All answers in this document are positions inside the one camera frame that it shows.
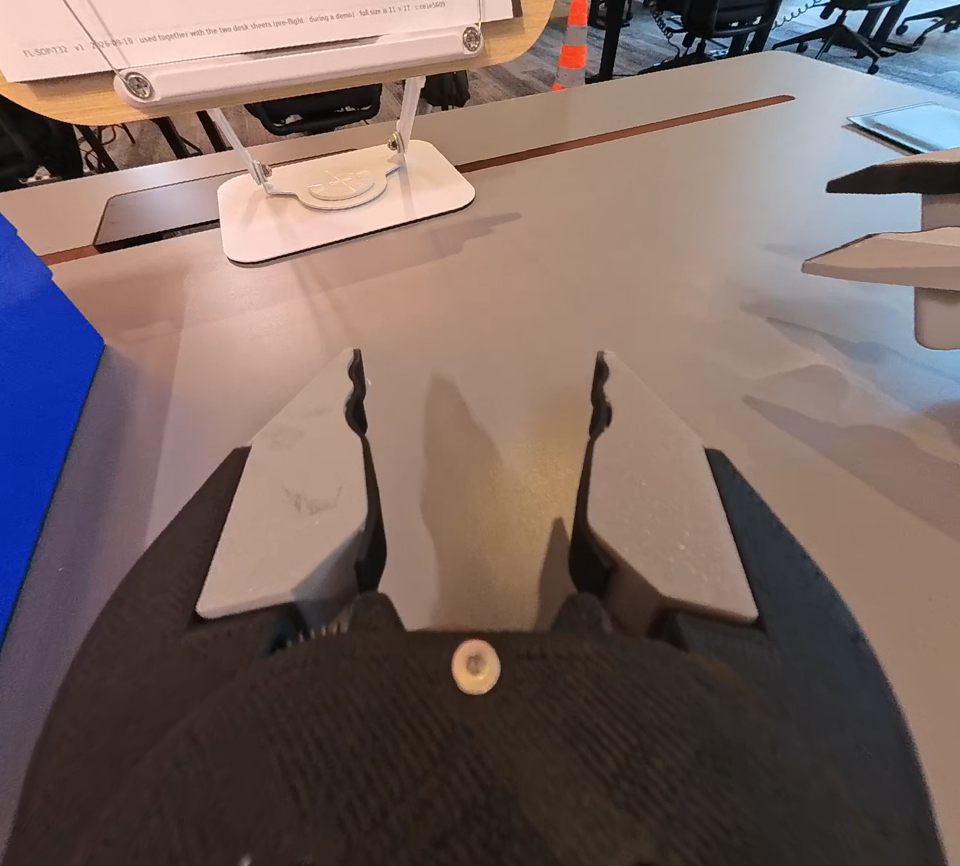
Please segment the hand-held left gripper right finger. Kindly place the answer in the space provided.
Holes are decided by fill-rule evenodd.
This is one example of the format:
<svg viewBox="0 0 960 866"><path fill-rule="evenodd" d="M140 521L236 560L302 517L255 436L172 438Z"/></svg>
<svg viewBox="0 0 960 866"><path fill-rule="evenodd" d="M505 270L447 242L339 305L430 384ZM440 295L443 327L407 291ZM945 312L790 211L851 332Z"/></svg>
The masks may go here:
<svg viewBox="0 0 960 866"><path fill-rule="evenodd" d="M698 434L614 352L596 354L568 570L628 635L676 613L759 618Z"/></svg>

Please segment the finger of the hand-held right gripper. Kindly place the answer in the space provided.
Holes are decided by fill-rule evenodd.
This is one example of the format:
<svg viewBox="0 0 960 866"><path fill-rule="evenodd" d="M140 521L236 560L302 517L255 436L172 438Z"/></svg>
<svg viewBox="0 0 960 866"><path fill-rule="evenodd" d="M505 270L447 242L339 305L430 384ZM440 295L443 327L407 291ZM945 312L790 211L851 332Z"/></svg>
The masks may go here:
<svg viewBox="0 0 960 866"><path fill-rule="evenodd" d="M919 153L873 164L830 180L837 195L919 195L920 228L959 226L959 149Z"/></svg>
<svg viewBox="0 0 960 866"><path fill-rule="evenodd" d="M959 349L959 228L871 234L805 260L808 275L914 290L914 335L931 351Z"/></svg>

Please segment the orange traffic cone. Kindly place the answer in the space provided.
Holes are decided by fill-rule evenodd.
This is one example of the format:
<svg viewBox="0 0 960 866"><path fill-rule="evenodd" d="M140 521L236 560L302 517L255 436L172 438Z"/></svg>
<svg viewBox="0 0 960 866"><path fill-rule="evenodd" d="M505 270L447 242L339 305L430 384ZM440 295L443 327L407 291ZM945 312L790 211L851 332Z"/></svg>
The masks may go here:
<svg viewBox="0 0 960 866"><path fill-rule="evenodd" d="M571 0L553 92L578 89L586 83L589 10L590 0Z"/></svg>

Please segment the large blue plastic bin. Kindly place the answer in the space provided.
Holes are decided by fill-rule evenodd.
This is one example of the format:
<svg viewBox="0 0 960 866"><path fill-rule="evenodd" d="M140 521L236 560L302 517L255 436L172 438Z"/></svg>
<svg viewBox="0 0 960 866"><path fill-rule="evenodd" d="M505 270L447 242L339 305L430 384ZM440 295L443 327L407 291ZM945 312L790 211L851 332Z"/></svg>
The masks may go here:
<svg viewBox="0 0 960 866"><path fill-rule="evenodd" d="M1 218L1 637L57 488L105 342Z"/></svg>

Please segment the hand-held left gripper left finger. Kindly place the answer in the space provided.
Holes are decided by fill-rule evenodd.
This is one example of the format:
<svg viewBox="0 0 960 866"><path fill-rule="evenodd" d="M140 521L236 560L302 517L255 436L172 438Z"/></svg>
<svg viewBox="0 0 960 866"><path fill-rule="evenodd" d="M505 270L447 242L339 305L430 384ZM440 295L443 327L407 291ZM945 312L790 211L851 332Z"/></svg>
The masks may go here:
<svg viewBox="0 0 960 866"><path fill-rule="evenodd" d="M387 542L362 352L330 360L253 437L196 612L334 620L376 592Z"/></svg>

